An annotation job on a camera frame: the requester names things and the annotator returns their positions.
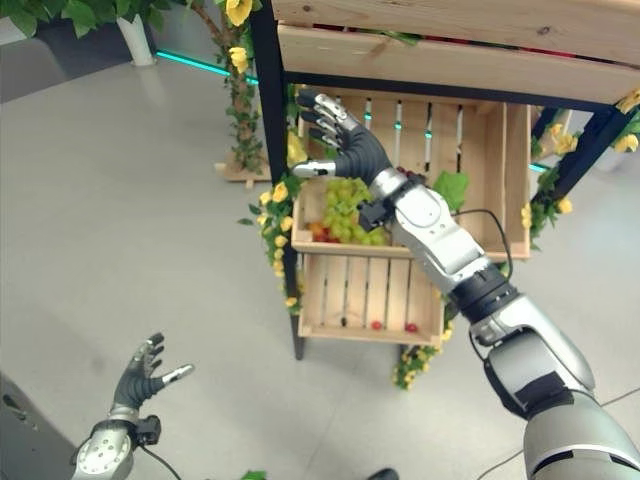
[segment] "wooden board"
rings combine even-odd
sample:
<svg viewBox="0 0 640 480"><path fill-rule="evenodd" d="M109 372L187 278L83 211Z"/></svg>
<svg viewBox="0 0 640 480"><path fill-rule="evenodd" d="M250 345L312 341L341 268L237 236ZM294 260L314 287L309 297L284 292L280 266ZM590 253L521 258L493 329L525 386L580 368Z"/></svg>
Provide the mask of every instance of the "wooden board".
<svg viewBox="0 0 640 480"><path fill-rule="evenodd" d="M521 210L529 201L528 166L531 156L531 107L507 106L505 164L506 233L518 256L529 255L529 230L522 228Z"/></svg>
<svg viewBox="0 0 640 480"><path fill-rule="evenodd" d="M633 0L537 0L534 7L528 0L273 0L273 8L279 20L517 45L640 65L640 2Z"/></svg>
<svg viewBox="0 0 640 480"><path fill-rule="evenodd" d="M501 15L495 19L502 21ZM602 30L594 32L600 35ZM607 104L617 102L640 85L640 70L531 52L435 41L407 46L381 35L287 26L278 28L278 36L288 71L454 85Z"/></svg>

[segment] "artificial plant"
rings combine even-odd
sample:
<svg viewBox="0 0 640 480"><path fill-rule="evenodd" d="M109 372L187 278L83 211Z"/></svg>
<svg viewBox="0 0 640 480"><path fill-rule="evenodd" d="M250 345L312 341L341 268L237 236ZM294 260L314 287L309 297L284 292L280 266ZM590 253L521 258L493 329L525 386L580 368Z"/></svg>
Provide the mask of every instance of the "artificial plant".
<svg viewBox="0 0 640 480"><path fill-rule="evenodd" d="M234 163L238 169L262 173L262 143L256 135L260 114L254 108L254 85L247 81L246 71L253 59L253 44L247 19L252 11L262 8L260 0L215 0L221 21L217 25L205 9L204 0L187 0L205 23L213 43L220 49L216 61L229 72L225 86L231 93L231 105L226 113L232 118L231 128L235 145Z"/></svg>

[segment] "gray floor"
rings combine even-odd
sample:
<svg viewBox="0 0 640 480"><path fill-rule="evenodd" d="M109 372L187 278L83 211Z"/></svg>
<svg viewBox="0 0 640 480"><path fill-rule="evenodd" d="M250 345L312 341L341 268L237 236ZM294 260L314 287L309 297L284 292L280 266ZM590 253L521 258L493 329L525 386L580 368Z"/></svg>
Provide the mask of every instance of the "gray floor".
<svg viewBox="0 0 640 480"><path fill-rule="evenodd" d="M395 348L308 342L289 325L257 235L235 220L257 192L213 171L228 150L222 80L160 61L121 65L2 105L2 368L80 442L137 343L196 373L150 401L156 450L186 479L475 478L520 448L524 424L483 378L457 321L407 394ZM514 275L592 363L607 400L638 386L640 162L594 172L575 213ZM639 397L610 411L640 443ZM168 478L138 454L132 478ZM522 461L490 479L523 478Z"/></svg>

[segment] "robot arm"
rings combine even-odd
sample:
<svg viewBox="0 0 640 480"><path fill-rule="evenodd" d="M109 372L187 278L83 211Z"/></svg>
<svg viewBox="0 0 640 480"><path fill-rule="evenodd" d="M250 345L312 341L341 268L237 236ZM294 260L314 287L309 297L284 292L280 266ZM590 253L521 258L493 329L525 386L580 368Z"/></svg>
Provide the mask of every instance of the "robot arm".
<svg viewBox="0 0 640 480"><path fill-rule="evenodd" d="M377 139L323 94L302 90L311 134L340 149L334 161L294 167L309 177L360 177L374 202L360 207L365 228L388 225L431 281L456 303L471 335L490 351L484 370L503 405L528 420L528 478L640 478L640 453L593 397L591 369L577 347L492 265L456 224L444 199L396 171ZM604 476L592 476L596 473Z"/></svg>
<svg viewBox="0 0 640 480"><path fill-rule="evenodd" d="M156 358L164 350L163 341L162 334L157 333L133 354L120 377L107 419L93 427L89 440L78 450L72 480L123 480L133 467L133 450L139 442L157 442L160 422L154 416L139 420L142 403L194 369L193 365L184 365L151 378L162 363Z"/></svg>

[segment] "black cable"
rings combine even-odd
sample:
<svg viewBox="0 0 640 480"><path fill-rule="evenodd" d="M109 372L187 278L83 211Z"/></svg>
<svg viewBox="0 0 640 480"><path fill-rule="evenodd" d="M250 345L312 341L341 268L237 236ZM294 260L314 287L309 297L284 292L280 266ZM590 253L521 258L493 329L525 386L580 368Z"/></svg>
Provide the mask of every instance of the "black cable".
<svg viewBox="0 0 640 480"><path fill-rule="evenodd" d="M176 472L173 467L169 464L169 462L167 462L164 458L162 458L160 455L157 455L155 453L153 453L151 450L149 450L147 447L145 447L144 445L140 445L140 448L142 449L143 452L145 452L147 455L149 455L151 458L156 459L158 462L160 462L164 467L167 468L167 470L169 470L174 477L176 477L176 480L182 480L180 478L180 475L178 475L178 472Z"/></svg>
<svg viewBox="0 0 640 480"><path fill-rule="evenodd" d="M507 234L504 233L504 228L502 228L502 224L498 217L491 211L486 208L473 208L471 210L464 210L462 212L453 213L452 217L457 217L459 215L466 215L467 213L486 213L491 215L493 221L496 223L498 230L500 231L500 238L502 239L502 245L504 245L504 251L507 254L507 263L509 265L509 273L507 275L507 281L511 280L511 275L513 274L513 259L511 258L511 249L509 248L509 242L507 241Z"/></svg>
<svg viewBox="0 0 640 480"><path fill-rule="evenodd" d="M468 333L469 333L469 341L471 342L473 351L476 352L476 356L480 359L480 361L484 363L486 359L482 355L480 355L480 350L478 350L478 345L476 345L476 342L473 340L473 335L471 334L471 330L469 330Z"/></svg>
<svg viewBox="0 0 640 480"><path fill-rule="evenodd" d="M616 402L619 402L620 400L623 400L631 395L633 395L634 393L638 393L640 392L640 387L634 388L632 390L629 390L628 392L623 393L622 395L619 395L617 397L612 398L611 400L608 400L606 402L604 402L603 404L601 404L601 407L606 407L608 405L613 405ZM478 478L476 478L476 480L482 480L484 477L486 477L487 475L489 475L491 472L493 472L494 470L502 467L503 465L506 465L507 463L509 463L511 460L513 460L514 458L516 458L518 455L520 455L524 450L518 450L516 453L514 453L513 455L511 455L508 458L505 458L504 460L502 460L500 463L496 463L495 465L493 465L491 468L488 468L487 470L485 470L484 472L482 472L480 474L480 476Z"/></svg>

